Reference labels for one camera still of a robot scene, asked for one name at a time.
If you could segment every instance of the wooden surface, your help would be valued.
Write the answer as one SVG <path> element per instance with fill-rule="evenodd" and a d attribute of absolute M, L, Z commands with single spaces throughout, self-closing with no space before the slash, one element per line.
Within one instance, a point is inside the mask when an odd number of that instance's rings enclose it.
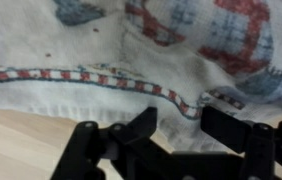
<path fill-rule="evenodd" d="M 0 110 L 0 180 L 49 179 L 75 125 L 68 119 Z M 161 135 L 154 140 L 172 150 Z M 282 177 L 282 169 L 277 174 Z M 108 179 L 119 179 L 114 176 Z"/>

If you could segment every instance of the fabric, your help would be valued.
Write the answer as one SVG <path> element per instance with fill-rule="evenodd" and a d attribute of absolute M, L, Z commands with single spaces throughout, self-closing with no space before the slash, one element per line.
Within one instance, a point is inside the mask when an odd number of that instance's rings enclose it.
<path fill-rule="evenodd" d="M 219 150 L 206 105 L 282 114 L 282 0 L 0 1 L 0 109 L 114 123 L 153 106 L 175 149 Z"/>

